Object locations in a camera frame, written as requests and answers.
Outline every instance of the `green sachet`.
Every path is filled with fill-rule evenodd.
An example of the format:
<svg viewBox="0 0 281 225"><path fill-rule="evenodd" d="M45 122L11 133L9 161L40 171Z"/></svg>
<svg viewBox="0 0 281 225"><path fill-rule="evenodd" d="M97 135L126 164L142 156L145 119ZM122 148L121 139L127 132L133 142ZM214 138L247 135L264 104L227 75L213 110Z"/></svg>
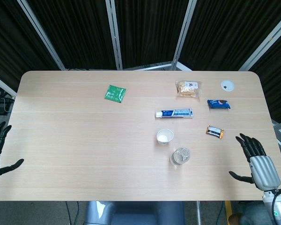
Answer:
<svg viewBox="0 0 281 225"><path fill-rule="evenodd" d="M105 94L105 99L121 103L123 101L125 92L125 88L119 88L116 86L109 85L108 90Z"/></svg>

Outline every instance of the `bottle cap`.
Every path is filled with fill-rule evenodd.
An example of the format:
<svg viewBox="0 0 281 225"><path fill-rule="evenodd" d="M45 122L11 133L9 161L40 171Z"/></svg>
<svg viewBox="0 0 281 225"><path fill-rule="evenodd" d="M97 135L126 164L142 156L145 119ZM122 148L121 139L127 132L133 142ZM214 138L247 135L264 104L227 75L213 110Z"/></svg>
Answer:
<svg viewBox="0 0 281 225"><path fill-rule="evenodd" d="M161 118L163 116L163 113L161 111L155 112L155 117L156 118Z"/></svg>

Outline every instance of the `cracker package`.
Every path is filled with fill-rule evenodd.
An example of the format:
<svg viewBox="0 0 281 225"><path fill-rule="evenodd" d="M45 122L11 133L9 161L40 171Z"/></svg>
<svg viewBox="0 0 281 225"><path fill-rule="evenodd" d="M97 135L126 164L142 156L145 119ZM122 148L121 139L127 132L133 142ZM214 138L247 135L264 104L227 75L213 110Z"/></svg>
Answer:
<svg viewBox="0 0 281 225"><path fill-rule="evenodd" d="M179 81L176 82L178 96L198 98L201 96L200 82Z"/></svg>

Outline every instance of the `black curtain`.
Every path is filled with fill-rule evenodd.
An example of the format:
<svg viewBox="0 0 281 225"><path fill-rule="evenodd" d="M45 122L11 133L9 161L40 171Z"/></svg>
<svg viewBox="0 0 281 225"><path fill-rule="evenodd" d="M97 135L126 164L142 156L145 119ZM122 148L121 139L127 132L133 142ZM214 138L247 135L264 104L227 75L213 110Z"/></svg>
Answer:
<svg viewBox="0 0 281 225"><path fill-rule="evenodd" d="M123 68L172 61L188 0L116 0Z"/></svg>
<svg viewBox="0 0 281 225"><path fill-rule="evenodd" d="M198 0L179 61L238 70L281 20L281 0Z"/></svg>
<svg viewBox="0 0 281 225"><path fill-rule="evenodd" d="M0 0L0 79L17 91L30 70L58 70L15 0Z"/></svg>
<svg viewBox="0 0 281 225"><path fill-rule="evenodd" d="M104 0L29 0L68 69L116 69Z"/></svg>
<svg viewBox="0 0 281 225"><path fill-rule="evenodd" d="M250 69L258 74L271 118L281 122L281 37Z"/></svg>

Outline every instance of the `plastic water bottle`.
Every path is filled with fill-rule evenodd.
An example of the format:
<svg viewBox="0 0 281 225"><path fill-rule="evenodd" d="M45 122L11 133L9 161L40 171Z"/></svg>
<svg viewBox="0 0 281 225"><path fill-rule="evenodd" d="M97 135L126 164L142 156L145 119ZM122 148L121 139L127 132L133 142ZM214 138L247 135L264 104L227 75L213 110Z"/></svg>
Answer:
<svg viewBox="0 0 281 225"><path fill-rule="evenodd" d="M173 152L170 157L170 162L173 165L182 165L191 157L191 151L188 148L179 148Z"/></svg>

